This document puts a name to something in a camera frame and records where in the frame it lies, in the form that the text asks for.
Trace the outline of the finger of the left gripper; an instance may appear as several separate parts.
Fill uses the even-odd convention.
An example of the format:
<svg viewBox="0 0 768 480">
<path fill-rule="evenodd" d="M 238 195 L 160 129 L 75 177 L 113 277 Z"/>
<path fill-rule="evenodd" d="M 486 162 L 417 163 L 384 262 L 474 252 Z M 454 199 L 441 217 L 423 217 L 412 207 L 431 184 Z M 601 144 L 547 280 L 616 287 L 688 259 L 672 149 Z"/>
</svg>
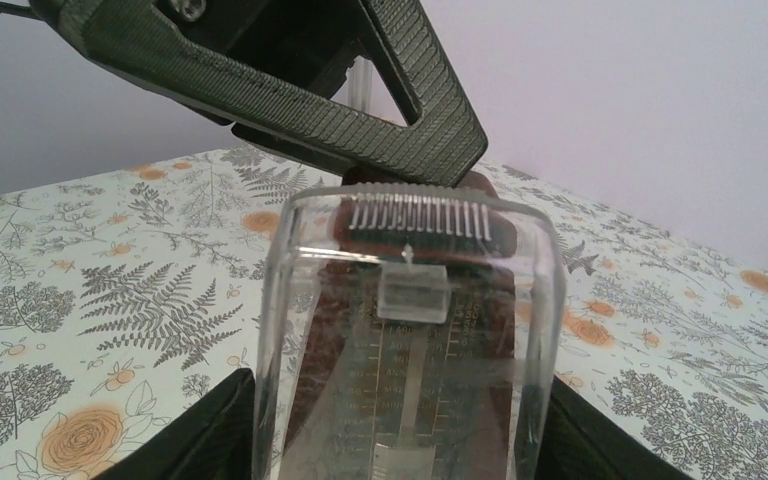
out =
<svg viewBox="0 0 768 480">
<path fill-rule="evenodd" d="M 34 1 L 84 58 L 230 126 L 267 151 L 341 175 L 356 165 L 453 186 L 487 136 L 418 1 L 368 1 L 370 58 L 331 99 L 187 40 L 152 0 Z"/>
</svg>

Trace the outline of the brown wooden metronome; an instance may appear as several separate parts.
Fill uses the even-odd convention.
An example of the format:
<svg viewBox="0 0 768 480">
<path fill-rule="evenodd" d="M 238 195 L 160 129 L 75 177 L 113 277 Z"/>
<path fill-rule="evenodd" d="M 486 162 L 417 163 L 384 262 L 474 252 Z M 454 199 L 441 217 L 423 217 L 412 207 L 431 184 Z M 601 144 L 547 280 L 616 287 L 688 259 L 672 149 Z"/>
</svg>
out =
<svg viewBox="0 0 768 480">
<path fill-rule="evenodd" d="M 488 181 L 347 185 L 299 352 L 279 479 L 504 479 L 514 224 Z"/>
</svg>

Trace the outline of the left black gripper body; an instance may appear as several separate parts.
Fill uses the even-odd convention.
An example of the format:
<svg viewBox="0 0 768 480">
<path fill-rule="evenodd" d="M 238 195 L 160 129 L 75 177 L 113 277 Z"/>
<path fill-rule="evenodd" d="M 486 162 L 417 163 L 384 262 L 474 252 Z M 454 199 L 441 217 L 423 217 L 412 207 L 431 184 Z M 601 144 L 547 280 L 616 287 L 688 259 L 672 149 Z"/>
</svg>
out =
<svg viewBox="0 0 768 480">
<path fill-rule="evenodd" d="M 189 41 L 313 95 L 331 99 L 370 58 L 368 1 L 158 1 Z"/>
</svg>

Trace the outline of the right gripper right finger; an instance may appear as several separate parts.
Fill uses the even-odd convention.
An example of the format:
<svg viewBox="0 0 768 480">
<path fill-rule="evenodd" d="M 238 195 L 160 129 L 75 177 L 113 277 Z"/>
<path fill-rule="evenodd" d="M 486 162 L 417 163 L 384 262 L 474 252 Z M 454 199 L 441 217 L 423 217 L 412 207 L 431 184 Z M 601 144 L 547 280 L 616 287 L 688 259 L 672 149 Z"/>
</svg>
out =
<svg viewBox="0 0 768 480">
<path fill-rule="evenodd" d="M 690 480 L 553 379 L 537 480 Z"/>
</svg>

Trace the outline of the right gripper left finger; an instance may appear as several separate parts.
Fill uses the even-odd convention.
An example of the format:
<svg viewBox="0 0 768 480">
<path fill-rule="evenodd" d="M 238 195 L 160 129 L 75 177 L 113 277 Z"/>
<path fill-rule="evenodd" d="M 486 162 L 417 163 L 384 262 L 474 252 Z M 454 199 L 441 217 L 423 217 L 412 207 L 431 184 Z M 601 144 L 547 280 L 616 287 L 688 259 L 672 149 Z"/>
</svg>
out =
<svg viewBox="0 0 768 480">
<path fill-rule="evenodd" d="M 255 376 L 238 369 L 102 480 L 252 478 Z"/>
</svg>

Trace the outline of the clear plastic metronome cover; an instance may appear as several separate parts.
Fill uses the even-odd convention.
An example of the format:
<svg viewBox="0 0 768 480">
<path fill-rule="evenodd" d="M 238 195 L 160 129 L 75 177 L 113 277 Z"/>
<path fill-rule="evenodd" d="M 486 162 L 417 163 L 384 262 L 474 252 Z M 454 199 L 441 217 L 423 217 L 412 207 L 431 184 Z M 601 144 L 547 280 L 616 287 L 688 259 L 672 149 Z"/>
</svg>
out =
<svg viewBox="0 0 768 480">
<path fill-rule="evenodd" d="M 531 479 L 566 283 L 542 212 L 366 183 L 284 205 L 266 261 L 256 479 Z"/>
</svg>

